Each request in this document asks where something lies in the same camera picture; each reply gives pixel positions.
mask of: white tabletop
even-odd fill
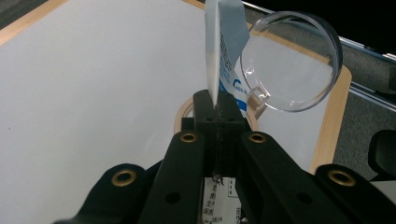
[[[0,62],[0,223],[51,223],[107,169],[163,158],[177,110],[206,89],[204,12],[70,0],[0,46]],[[305,170],[326,103],[260,118]]]

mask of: transparent circular lid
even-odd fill
[[[341,43],[321,18],[279,11],[258,20],[241,58],[242,74],[263,104],[299,112],[322,101],[342,65]]]

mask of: clear plastic lid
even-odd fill
[[[263,104],[299,112],[322,101],[342,65],[341,43],[321,18],[280,11],[258,20],[241,58],[243,76]]]

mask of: brass grommet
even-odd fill
[[[117,187],[125,187],[136,180],[136,173],[130,169],[123,169],[116,172],[111,178],[111,183]]]
[[[185,143],[192,143],[198,139],[198,135],[196,135],[195,133],[183,133],[180,136],[180,139]]]
[[[355,178],[342,170],[330,170],[328,176],[330,180],[342,186],[353,187],[356,185]]]
[[[260,133],[252,133],[248,136],[248,139],[255,143],[263,143],[267,140],[267,138]]]

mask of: white table surface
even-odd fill
[[[109,168],[161,160],[205,84],[205,18],[180,0],[70,0],[0,46],[0,223],[73,217]],[[327,99],[259,120],[305,170]]]

